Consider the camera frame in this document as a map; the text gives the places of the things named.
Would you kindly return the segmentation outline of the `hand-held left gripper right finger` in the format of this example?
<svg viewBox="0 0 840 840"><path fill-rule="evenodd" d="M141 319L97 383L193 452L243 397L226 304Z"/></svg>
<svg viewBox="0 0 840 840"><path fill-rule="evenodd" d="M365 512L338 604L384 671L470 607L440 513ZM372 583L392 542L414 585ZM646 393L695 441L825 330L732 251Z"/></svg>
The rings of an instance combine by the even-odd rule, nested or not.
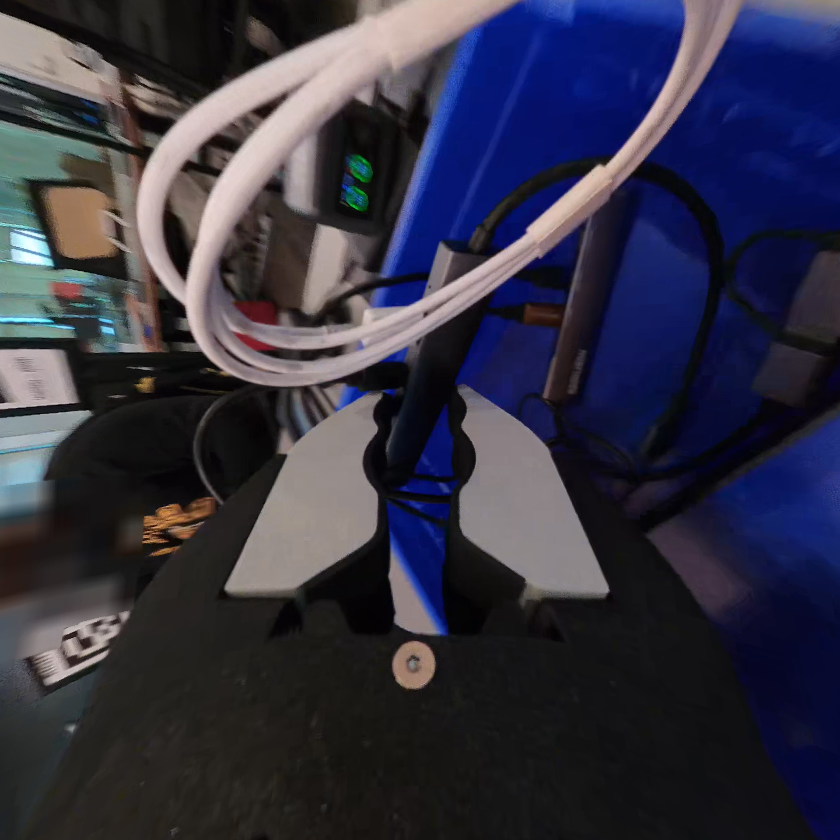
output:
<svg viewBox="0 0 840 840"><path fill-rule="evenodd" d="M543 441L467 385L450 417L453 454L466 461L452 586L478 601L605 599L609 584Z"/></svg>

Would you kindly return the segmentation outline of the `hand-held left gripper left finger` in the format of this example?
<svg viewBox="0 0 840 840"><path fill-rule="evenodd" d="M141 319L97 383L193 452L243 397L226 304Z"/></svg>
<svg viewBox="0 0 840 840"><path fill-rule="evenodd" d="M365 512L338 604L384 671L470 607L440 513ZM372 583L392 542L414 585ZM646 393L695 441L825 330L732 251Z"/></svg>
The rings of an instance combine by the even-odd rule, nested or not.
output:
<svg viewBox="0 0 840 840"><path fill-rule="evenodd" d="M375 461L389 395L339 409L288 452L225 583L238 599L343 599L388 585L389 529Z"/></svg>

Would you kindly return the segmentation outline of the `black cable orange plugs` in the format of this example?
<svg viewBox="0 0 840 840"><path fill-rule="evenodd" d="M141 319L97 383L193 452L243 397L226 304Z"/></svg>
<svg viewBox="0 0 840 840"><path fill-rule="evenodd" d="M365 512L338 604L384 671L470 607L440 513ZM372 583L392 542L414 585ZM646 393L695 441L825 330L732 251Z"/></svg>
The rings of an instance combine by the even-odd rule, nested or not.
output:
<svg viewBox="0 0 840 840"><path fill-rule="evenodd" d="M559 329L562 325L565 305L556 302L523 302L504 306L491 306L486 310L488 317L494 317L523 326Z"/></svg>

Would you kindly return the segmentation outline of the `blue storage bin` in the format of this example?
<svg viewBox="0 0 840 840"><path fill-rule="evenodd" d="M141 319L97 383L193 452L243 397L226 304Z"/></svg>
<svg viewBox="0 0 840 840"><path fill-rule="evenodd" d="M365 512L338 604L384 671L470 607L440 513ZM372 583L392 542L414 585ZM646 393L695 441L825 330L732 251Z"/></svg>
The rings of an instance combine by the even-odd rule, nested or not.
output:
<svg viewBox="0 0 840 840"><path fill-rule="evenodd" d="M813 258L838 251L838 13L744 9L650 159L699 193L723 292L695 372L708 258L695 215L637 207L557 455L657 545L726 641L764 743L819 838L838 838L838 355L802 406L753 380ZM678 2L523 4L456 48L386 251L426 272L505 196L617 149L661 88Z"/></svg>

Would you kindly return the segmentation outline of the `black power station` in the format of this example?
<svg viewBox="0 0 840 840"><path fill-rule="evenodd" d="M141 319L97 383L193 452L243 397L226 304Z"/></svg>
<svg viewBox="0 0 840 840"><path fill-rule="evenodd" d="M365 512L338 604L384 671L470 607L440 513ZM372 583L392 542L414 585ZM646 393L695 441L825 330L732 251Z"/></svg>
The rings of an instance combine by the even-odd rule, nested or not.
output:
<svg viewBox="0 0 840 840"><path fill-rule="evenodd" d="M317 135L313 199L318 222L381 237L392 228L413 176L424 119L352 100Z"/></svg>

